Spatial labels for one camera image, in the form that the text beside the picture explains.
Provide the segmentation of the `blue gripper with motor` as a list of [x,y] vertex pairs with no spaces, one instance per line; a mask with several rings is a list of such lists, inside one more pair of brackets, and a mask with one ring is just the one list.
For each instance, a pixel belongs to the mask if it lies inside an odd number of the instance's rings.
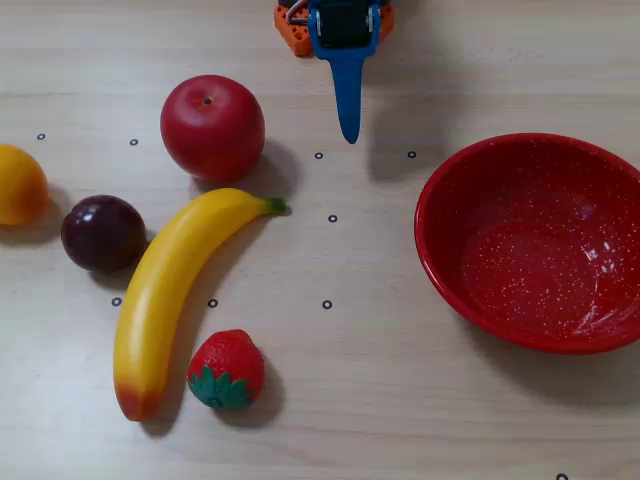
[[381,24],[378,1],[309,3],[312,48],[330,65],[341,131],[351,144],[360,134],[363,65],[376,52]]

